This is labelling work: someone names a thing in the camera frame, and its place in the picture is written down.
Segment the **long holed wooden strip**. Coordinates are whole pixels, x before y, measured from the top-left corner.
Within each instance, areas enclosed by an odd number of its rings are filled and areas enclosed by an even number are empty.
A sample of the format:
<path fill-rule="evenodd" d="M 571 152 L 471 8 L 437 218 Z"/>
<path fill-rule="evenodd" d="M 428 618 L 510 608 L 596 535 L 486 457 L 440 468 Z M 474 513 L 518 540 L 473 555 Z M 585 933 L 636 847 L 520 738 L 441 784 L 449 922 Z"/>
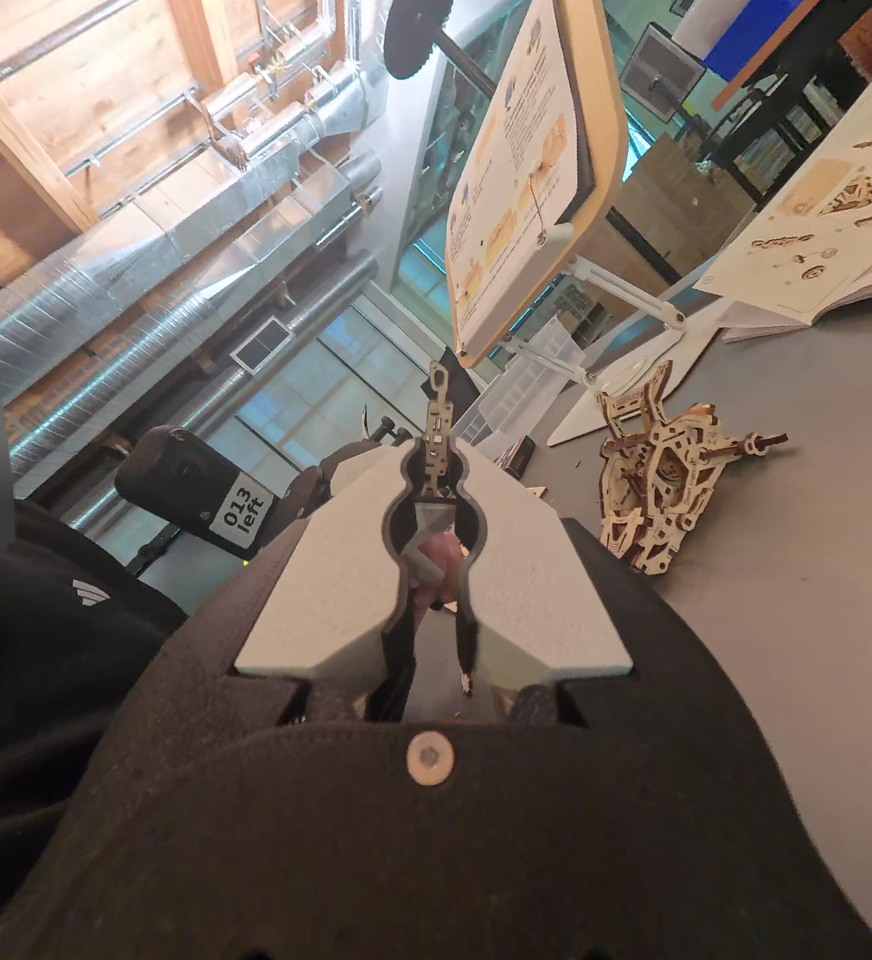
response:
<path fill-rule="evenodd" d="M 451 494 L 450 433 L 454 418 L 454 404 L 449 398 L 449 372 L 438 361 L 429 366 L 429 386 L 433 391 L 427 408 L 423 432 L 424 468 L 419 494 L 421 502 L 437 503 Z"/>

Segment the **yellow round table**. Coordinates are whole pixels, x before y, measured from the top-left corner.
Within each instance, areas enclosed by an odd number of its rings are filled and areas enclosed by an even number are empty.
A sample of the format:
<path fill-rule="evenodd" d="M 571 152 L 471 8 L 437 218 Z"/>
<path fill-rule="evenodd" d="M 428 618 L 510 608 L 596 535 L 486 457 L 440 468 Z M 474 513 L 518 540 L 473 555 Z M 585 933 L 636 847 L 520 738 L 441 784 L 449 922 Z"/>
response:
<path fill-rule="evenodd" d="M 570 1 L 555 5 L 577 117 L 579 190 L 560 220 L 561 224 L 573 225 L 575 254 L 584 235 L 605 217 L 621 186 L 628 127 L 602 3 Z M 554 270 L 546 282 L 538 284 L 532 297 L 522 303 L 522 310 L 512 317 L 509 330 L 558 273 Z M 453 327 L 451 303 L 450 309 Z M 464 368 L 473 369 L 489 354 L 474 366 L 456 356 Z"/>

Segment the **black framed printed sheet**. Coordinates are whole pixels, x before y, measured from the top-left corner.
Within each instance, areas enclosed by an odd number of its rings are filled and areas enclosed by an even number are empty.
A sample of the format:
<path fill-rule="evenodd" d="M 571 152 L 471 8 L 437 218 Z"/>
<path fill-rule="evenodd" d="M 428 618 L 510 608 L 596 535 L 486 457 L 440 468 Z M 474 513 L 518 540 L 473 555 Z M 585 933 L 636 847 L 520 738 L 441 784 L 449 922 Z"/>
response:
<path fill-rule="evenodd" d="M 532 2 L 453 195 L 445 264 L 456 354 L 486 357 L 556 269 L 579 190 L 577 117 L 555 2 Z"/>

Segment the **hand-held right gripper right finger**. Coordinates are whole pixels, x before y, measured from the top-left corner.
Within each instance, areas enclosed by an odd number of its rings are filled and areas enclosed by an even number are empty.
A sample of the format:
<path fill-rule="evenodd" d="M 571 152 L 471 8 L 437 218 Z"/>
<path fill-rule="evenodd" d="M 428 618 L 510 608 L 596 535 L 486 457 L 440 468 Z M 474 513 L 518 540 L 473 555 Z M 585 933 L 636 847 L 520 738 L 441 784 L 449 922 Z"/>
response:
<path fill-rule="evenodd" d="M 455 440 L 456 638 L 464 704 L 502 716 L 530 686 L 625 677 L 633 660 L 558 513 Z"/>

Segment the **person's left hand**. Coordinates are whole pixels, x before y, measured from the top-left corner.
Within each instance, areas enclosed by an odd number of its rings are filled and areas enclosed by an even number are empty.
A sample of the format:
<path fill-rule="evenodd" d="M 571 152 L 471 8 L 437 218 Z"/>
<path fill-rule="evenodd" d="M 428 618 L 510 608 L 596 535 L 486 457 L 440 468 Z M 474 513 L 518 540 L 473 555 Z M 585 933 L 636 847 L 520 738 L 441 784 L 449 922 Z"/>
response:
<path fill-rule="evenodd" d="M 414 559 L 415 608 L 425 613 L 434 604 L 453 603 L 459 597 L 459 574 L 466 554 L 453 532 L 433 534 L 417 547 Z"/>

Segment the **white instruction booklet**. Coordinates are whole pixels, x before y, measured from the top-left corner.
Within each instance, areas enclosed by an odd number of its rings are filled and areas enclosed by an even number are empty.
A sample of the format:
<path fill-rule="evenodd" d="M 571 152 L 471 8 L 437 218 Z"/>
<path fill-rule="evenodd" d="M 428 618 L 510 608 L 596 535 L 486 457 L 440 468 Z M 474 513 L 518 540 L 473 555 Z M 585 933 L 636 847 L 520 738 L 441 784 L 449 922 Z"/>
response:
<path fill-rule="evenodd" d="M 872 299 L 872 82 L 694 287 L 729 327 L 809 327 Z"/>

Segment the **wooden model car chassis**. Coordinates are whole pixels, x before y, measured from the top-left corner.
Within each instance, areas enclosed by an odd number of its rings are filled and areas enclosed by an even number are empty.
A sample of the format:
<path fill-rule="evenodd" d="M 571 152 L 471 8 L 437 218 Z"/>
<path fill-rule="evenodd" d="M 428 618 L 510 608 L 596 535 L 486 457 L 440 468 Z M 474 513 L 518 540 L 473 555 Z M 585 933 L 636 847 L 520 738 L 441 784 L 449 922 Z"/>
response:
<path fill-rule="evenodd" d="M 786 434 L 755 432 L 729 438 L 712 404 L 665 414 L 672 367 L 671 360 L 658 364 L 646 384 L 625 394 L 596 396 L 610 430 L 600 450 L 600 542 L 646 575 L 669 570 L 728 464 L 788 441 Z"/>

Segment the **clear plastic organizer box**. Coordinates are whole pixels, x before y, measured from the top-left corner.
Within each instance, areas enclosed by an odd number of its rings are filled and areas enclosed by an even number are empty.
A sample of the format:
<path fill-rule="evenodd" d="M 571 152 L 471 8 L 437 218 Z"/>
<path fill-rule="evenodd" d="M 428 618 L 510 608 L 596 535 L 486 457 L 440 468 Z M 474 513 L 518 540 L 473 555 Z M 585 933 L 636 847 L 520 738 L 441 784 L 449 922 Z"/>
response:
<path fill-rule="evenodd" d="M 584 351 L 573 341 L 560 316 L 551 318 L 528 340 L 537 353 L 556 359 L 565 365 L 581 367 Z M 538 363 L 534 356 L 517 352 L 504 371 L 491 381 L 465 414 L 459 416 L 452 428 L 455 440 L 472 447 L 491 447 L 490 439 L 500 444 L 529 434 L 562 389 L 572 380 Z"/>

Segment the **rectangular silver air duct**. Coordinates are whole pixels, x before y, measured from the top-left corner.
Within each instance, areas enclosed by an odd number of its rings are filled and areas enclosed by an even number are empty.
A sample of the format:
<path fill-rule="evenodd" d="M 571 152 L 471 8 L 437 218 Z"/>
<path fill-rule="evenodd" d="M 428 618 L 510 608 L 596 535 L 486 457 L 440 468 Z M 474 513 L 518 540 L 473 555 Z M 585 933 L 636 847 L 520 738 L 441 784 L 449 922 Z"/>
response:
<path fill-rule="evenodd" d="M 292 142 L 238 172 L 205 151 L 0 291 L 0 399 L 8 405 L 251 212 L 299 179 L 302 223 L 354 187 L 320 163 L 300 178 Z"/>

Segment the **white air vent grille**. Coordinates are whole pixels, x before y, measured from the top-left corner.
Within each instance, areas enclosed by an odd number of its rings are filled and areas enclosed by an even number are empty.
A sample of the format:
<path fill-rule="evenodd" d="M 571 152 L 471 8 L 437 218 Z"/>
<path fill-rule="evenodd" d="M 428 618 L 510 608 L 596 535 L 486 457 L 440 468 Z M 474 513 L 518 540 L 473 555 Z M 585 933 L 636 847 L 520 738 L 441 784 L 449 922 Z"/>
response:
<path fill-rule="evenodd" d="M 296 340 L 295 333 L 280 318 L 271 316 L 240 342 L 230 357 L 249 376 L 255 377 Z"/>

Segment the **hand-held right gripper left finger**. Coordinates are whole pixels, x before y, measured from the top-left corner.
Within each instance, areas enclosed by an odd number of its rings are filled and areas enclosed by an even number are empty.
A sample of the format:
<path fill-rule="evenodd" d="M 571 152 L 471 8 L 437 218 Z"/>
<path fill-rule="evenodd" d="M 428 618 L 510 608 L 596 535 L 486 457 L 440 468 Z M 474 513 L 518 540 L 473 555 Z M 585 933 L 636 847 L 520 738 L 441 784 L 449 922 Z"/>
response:
<path fill-rule="evenodd" d="M 425 467 L 420 439 L 339 465 L 235 657 L 238 676 L 338 690 L 371 719 L 402 718 L 416 671 L 410 593 L 437 583 L 419 549 L 433 535 L 418 519 Z"/>

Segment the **round spiral air duct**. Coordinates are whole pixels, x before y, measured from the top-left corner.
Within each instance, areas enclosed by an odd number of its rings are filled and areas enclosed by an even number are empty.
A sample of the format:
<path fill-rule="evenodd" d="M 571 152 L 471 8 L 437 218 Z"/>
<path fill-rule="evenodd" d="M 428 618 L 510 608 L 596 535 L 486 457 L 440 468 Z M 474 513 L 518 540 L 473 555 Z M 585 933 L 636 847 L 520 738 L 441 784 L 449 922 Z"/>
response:
<path fill-rule="evenodd" d="M 67 395 L 54 393 L 28 414 L 30 429 L 10 445 L 13 491 L 26 498 L 118 425 L 165 403 L 187 402 L 216 371 L 215 354 L 246 337 L 248 325 L 274 308 L 283 280 L 313 281 L 286 317 L 300 334 L 305 310 L 322 302 L 347 305 L 372 281 L 376 257 L 359 249 L 345 259 L 328 254 L 293 275 L 274 272 L 274 258 L 236 269 L 234 249 L 221 254 L 195 280 L 127 327 L 106 361 L 81 367 Z"/>

